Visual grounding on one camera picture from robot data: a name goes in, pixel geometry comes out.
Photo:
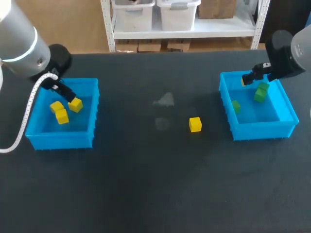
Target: white cable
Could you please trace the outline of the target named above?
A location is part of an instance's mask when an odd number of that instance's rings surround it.
[[[24,134],[24,131],[25,131],[25,128],[26,128],[26,125],[27,125],[28,117],[30,115],[31,106],[32,106],[33,101],[35,99],[35,95],[37,93],[37,90],[40,87],[41,83],[45,79],[47,79],[47,78],[52,78],[54,80],[57,80],[58,76],[55,75],[55,74],[52,74],[52,73],[46,73],[46,74],[42,75],[37,80],[37,82],[35,83],[32,91],[30,93],[30,96],[29,96],[29,99],[28,99],[28,102],[27,102],[27,106],[26,106],[26,110],[25,110],[25,114],[24,114],[24,118],[23,118],[23,121],[21,123],[21,127],[19,129],[19,132],[18,132],[18,135],[17,135],[17,137],[15,139],[15,142],[13,143],[13,145],[11,147],[9,147],[7,149],[0,149],[0,153],[9,153],[9,152],[13,151],[19,145],[19,142],[20,142],[21,138],[23,137],[23,134]]]

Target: shelf leg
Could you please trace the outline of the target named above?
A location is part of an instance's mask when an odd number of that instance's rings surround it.
[[[252,41],[251,50],[258,49],[263,25],[266,20],[267,12],[268,12],[269,5],[270,5],[270,0],[261,0],[259,1],[259,3],[260,2],[261,2],[261,7],[260,7],[259,14],[258,14],[258,19],[257,19],[255,34],[254,34],[253,41]]]
[[[110,0],[101,0],[103,18],[106,28],[106,35],[110,52],[116,51],[115,38],[113,36],[113,28],[110,16]]]

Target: white shelf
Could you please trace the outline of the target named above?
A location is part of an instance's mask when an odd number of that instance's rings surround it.
[[[235,16],[227,19],[196,19],[191,31],[165,32],[162,31],[160,12],[154,7],[153,24],[150,32],[122,32],[118,19],[114,25],[115,39],[163,39],[163,38],[208,38],[208,37],[237,37],[254,36],[255,23],[247,8],[237,4]]]

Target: white plastic bin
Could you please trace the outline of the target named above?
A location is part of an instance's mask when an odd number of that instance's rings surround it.
[[[112,7],[117,14],[116,23],[123,32],[146,32],[152,27],[152,7],[156,0],[112,0]]]
[[[156,4],[161,8],[162,30],[189,31],[201,0],[156,0]]]

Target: floor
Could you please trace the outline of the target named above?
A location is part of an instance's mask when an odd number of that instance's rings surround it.
[[[99,0],[16,0],[47,44],[71,53],[108,53]],[[190,51],[247,50],[251,38],[194,39]]]

